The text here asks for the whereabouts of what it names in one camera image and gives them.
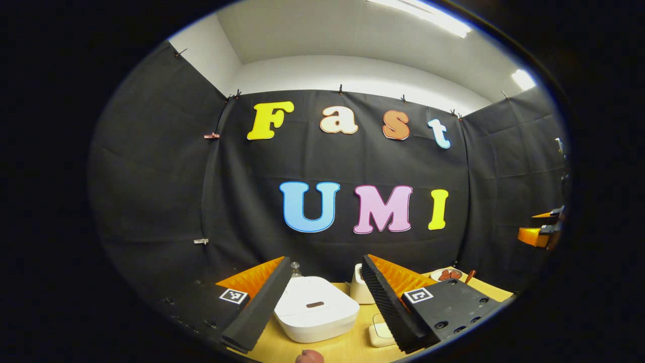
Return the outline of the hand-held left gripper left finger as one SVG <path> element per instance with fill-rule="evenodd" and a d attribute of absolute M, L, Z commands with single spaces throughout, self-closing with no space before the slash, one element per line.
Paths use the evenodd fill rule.
<path fill-rule="evenodd" d="M 153 301 L 154 309 L 206 345 L 253 350 L 292 278 L 289 257 L 278 257 L 225 279 L 205 274 Z"/>

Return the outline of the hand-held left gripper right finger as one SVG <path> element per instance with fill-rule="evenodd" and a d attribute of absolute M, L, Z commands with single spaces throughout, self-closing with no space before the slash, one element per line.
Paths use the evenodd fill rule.
<path fill-rule="evenodd" d="M 408 354 L 455 340 L 514 301 L 456 278 L 437 282 L 370 254 L 362 258 L 361 273 L 397 346 Z"/>

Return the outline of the white square rice dish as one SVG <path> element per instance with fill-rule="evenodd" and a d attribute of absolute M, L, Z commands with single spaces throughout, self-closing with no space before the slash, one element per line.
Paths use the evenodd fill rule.
<path fill-rule="evenodd" d="M 368 326 L 368 335 L 373 347 L 396 345 L 394 336 L 380 313 L 373 315 L 371 324 Z"/>

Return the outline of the white rice cooker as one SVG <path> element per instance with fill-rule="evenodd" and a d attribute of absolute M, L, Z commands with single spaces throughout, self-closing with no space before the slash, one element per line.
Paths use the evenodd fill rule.
<path fill-rule="evenodd" d="M 359 309 L 357 301 L 323 278 L 293 277 L 274 316 L 290 339 L 308 344 L 348 333 Z"/>

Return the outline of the white toaster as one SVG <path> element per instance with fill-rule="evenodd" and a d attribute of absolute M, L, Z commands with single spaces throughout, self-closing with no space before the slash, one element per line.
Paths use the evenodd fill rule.
<path fill-rule="evenodd" d="M 357 301 L 358 304 L 375 304 L 374 298 L 369 291 L 362 276 L 362 264 L 355 264 L 353 269 L 352 282 L 350 283 L 350 297 Z"/>

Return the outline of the short ceiling light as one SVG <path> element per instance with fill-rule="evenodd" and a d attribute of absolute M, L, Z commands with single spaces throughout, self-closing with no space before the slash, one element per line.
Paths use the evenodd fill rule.
<path fill-rule="evenodd" d="M 522 91 L 532 89 L 536 86 L 534 78 L 524 69 L 518 69 L 511 75 L 512 80 L 521 88 Z"/>

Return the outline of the black backdrop cloth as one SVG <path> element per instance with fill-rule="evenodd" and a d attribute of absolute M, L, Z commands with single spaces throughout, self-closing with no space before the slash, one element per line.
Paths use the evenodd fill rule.
<path fill-rule="evenodd" d="M 331 90 L 226 99 L 164 41 L 99 118 L 88 196 L 145 299 L 282 256 L 341 282 L 368 253 L 517 292 L 551 255 L 518 231 L 563 204 L 557 138 L 560 113 L 537 87 L 461 120 Z"/>

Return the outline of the long ceiling light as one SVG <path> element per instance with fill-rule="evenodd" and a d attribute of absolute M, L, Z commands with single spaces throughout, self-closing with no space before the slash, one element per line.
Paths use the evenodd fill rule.
<path fill-rule="evenodd" d="M 390 9 L 396 9 L 406 14 L 410 14 L 419 19 L 423 19 L 429 23 L 434 24 L 435 26 L 442 28 L 443 30 L 465 39 L 472 28 L 459 21 L 456 18 L 453 18 L 449 14 L 443 12 L 442 10 L 428 5 L 421 0 L 365 0 L 369 3 L 375 3 L 380 6 L 389 7 Z"/>

